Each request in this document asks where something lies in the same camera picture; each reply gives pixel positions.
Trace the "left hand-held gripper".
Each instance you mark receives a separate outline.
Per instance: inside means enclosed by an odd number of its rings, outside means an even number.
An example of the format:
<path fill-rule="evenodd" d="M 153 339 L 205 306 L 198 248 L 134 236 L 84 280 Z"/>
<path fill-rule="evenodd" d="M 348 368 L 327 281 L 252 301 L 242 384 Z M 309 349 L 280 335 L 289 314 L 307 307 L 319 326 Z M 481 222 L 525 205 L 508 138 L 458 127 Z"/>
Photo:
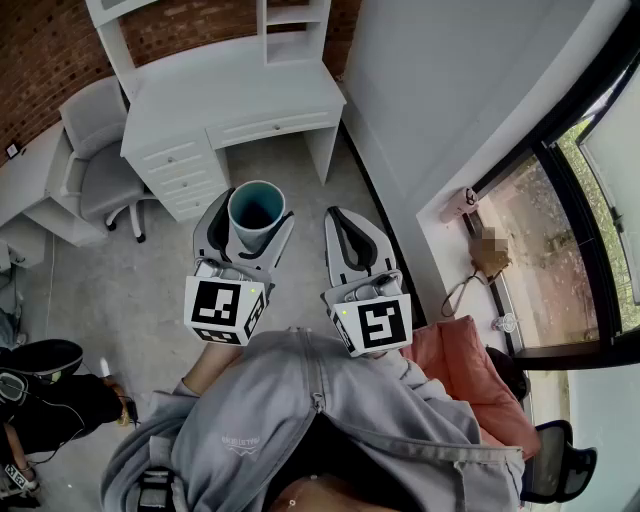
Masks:
<path fill-rule="evenodd" d="M 260 240 L 256 249 L 230 262 L 228 204 L 230 188 L 206 209 L 193 233 L 194 274 L 186 278 L 184 325 L 208 342 L 246 346 L 265 312 L 274 287 L 273 272 L 291 236 L 295 217 L 286 213 Z"/>

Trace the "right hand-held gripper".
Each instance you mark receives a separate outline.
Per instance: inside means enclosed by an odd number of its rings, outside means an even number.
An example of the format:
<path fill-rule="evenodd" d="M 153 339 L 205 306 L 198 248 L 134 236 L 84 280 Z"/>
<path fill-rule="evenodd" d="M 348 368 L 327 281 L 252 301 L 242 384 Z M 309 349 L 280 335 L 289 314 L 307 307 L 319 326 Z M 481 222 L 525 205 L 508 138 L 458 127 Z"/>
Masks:
<path fill-rule="evenodd" d="M 387 235 L 365 217 L 337 206 L 327 209 L 324 229 L 329 280 L 337 287 L 323 293 L 322 300 L 349 355 L 409 346 L 411 296 L 401 289 L 403 276 L 395 270 Z M 363 279 L 348 283 L 354 278 Z"/>

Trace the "pale cup with teal inside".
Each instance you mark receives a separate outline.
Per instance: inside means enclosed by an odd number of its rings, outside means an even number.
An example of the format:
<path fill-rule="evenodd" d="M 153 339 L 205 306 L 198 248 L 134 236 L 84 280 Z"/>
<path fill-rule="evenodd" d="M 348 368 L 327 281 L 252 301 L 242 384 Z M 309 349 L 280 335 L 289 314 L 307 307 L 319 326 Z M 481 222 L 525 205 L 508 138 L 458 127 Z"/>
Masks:
<path fill-rule="evenodd" d="M 233 191 L 227 209 L 240 241 L 249 251 L 256 252 L 284 217 L 285 198 L 271 182 L 248 181 Z"/>

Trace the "person's left forearm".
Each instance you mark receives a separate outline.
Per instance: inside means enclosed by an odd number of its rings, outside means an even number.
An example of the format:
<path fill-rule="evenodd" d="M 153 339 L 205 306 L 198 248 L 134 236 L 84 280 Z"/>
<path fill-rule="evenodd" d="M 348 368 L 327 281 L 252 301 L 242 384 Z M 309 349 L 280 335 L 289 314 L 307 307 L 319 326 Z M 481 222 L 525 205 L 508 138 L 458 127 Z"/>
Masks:
<path fill-rule="evenodd" d="M 207 343 L 193 367 L 183 377 L 183 385 L 201 396 L 242 354 L 241 346 Z"/>

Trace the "white drawer with knob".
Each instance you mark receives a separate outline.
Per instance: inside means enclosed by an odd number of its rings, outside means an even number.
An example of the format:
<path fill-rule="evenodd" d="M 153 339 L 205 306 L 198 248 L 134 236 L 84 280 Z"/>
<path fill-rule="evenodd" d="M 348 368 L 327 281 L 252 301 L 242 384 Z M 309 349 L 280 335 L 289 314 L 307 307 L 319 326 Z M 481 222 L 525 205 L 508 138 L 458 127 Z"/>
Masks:
<path fill-rule="evenodd" d="M 165 201 L 163 205 L 175 218 L 192 218 L 200 216 L 220 195 L 225 192 L 226 189 L 224 188 L 200 191 L 199 193 L 191 196 Z"/>
<path fill-rule="evenodd" d="M 190 169 L 180 175 L 167 175 L 154 181 L 150 189 L 157 197 L 174 198 L 202 187 L 217 185 L 218 181 L 208 169 Z"/>
<path fill-rule="evenodd" d="M 210 148 L 201 141 L 188 141 L 172 147 L 156 148 L 142 155 L 138 159 L 138 167 L 145 173 L 158 174 L 179 165 L 206 160 L 210 153 Z"/>

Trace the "wide white desk drawer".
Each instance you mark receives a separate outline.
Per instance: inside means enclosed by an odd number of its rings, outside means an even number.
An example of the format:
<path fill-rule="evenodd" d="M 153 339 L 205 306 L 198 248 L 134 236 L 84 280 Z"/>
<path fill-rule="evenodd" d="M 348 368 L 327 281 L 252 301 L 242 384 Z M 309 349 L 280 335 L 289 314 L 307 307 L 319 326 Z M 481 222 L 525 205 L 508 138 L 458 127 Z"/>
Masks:
<path fill-rule="evenodd" d="M 296 114 L 234 126 L 206 129 L 213 149 L 225 148 L 254 140 L 309 130 L 329 128 L 338 123 L 340 111 L 328 110 Z"/>

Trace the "white desk with shelves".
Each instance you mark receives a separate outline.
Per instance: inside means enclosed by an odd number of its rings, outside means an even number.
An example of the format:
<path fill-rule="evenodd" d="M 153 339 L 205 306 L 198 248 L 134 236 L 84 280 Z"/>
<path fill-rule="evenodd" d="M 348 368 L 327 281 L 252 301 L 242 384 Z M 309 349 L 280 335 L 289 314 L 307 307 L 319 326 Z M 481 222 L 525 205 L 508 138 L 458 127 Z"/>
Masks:
<path fill-rule="evenodd" d="M 256 0 L 254 36 L 204 45 L 137 66 L 120 20 L 155 1 L 85 0 L 130 103 L 121 153 L 146 186 L 150 189 L 151 183 L 163 176 L 205 168 L 217 185 L 174 198 L 215 188 L 227 190 L 228 147 L 213 149 L 207 128 L 335 109 L 340 111 L 336 125 L 297 132 L 305 138 L 319 178 L 325 179 L 345 105 L 322 60 L 331 0 L 305 0 L 300 6 L 273 6 L 268 0 Z M 207 145 L 210 156 L 158 174 L 138 167 L 142 155 L 188 141 Z M 174 199 L 154 196 L 162 205 Z M 179 222 L 199 217 L 170 215 Z"/>

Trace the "pink bottle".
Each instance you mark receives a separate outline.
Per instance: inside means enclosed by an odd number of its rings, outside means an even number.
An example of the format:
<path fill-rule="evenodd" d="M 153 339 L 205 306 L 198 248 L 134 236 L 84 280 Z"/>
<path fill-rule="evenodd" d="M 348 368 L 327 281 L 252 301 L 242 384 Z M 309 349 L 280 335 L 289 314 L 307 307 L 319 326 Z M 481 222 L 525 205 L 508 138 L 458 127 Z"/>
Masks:
<path fill-rule="evenodd" d="M 478 209 L 478 205 L 476 192 L 471 187 L 463 187 L 450 198 L 440 212 L 439 219 L 442 223 L 449 224 L 465 214 L 473 213 Z"/>

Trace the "grey office chair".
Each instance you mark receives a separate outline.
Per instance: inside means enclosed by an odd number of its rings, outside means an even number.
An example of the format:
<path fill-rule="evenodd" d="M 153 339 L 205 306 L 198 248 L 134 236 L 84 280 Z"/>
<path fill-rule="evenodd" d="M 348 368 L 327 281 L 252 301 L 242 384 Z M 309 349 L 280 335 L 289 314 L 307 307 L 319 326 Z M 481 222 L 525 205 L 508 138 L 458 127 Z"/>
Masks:
<path fill-rule="evenodd" d="M 128 110 L 115 76 L 91 83 L 59 108 L 72 156 L 63 190 L 80 199 L 81 217 L 116 229 L 116 217 L 128 211 L 134 237 L 146 241 L 142 203 L 155 196 L 121 155 Z"/>

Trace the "coral pink cushion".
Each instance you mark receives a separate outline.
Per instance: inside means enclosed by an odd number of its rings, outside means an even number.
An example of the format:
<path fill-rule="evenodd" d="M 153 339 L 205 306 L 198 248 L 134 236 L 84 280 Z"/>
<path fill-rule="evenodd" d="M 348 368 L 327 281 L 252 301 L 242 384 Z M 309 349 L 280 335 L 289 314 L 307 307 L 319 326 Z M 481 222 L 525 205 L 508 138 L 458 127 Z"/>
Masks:
<path fill-rule="evenodd" d="M 401 352 L 439 380 L 449 396 L 471 406 L 483 441 L 519 446 L 524 460 L 538 453 L 537 430 L 521 405 L 529 380 L 511 357 L 483 345 L 472 317 L 420 328 Z"/>

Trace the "person's grey hoodie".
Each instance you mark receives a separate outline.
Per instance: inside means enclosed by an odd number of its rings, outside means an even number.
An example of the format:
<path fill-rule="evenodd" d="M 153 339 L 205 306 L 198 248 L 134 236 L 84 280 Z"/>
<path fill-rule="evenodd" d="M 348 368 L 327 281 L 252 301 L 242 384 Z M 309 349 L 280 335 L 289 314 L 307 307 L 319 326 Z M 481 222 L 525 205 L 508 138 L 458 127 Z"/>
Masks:
<path fill-rule="evenodd" d="M 307 329 L 264 332 L 201 396 L 159 392 L 103 475 L 103 512 L 400 512 L 335 477 L 303 477 L 267 510 L 270 481 L 323 414 L 393 476 L 420 512 L 517 512 L 518 447 L 481 437 L 451 398 L 396 350 L 350 357 Z"/>

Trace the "person's black undershirt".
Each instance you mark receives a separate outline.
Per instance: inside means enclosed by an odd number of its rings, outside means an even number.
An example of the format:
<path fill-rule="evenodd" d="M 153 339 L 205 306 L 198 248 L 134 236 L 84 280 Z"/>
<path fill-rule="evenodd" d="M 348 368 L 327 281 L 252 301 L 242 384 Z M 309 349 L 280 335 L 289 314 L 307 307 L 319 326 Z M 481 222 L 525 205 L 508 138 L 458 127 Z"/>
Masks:
<path fill-rule="evenodd" d="M 374 505 L 420 512 L 411 494 L 323 414 L 315 416 L 270 481 L 263 509 L 271 507 L 290 484 L 313 475 L 335 477 L 357 497 Z"/>

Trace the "black mesh chair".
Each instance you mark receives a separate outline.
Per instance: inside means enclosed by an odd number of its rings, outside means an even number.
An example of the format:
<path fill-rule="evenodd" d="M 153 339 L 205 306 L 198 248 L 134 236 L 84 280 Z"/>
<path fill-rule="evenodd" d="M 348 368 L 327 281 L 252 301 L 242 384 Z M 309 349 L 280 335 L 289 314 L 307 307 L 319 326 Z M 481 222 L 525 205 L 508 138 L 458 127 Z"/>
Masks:
<path fill-rule="evenodd" d="M 580 496 L 596 469 L 595 447 L 573 446 L 573 429 L 566 420 L 554 420 L 536 426 L 541 448 L 525 465 L 522 502 L 565 503 Z"/>

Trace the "black window frame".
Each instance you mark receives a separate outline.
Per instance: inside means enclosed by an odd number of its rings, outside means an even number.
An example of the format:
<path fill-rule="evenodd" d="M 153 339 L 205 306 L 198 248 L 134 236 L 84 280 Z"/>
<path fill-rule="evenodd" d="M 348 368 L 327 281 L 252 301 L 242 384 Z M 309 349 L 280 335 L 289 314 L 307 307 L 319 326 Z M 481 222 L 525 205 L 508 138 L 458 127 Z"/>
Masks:
<path fill-rule="evenodd" d="M 514 354 L 523 370 L 586 370 L 620 367 L 640 363 L 640 329 L 624 333 L 617 298 L 614 297 L 612 270 L 605 262 L 605 246 L 596 227 L 594 215 L 588 211 L 587 199 L 577 179 L 558 149 L 551 147 L 553 138 L 587 107 L 588 101 L 613 82 L 614 74 L 640 53 L 640 29 L 626 33 L 618 28 L 574 85 L 503 157 L 474 188 L 485 194 L 502 181 L 518 160 L 533 153 L 551 173 L 551 185 L 567 214 L 571 229 L 587 270 L 597 316 L 598 335 L 592 341 L 523 348 Z"/>

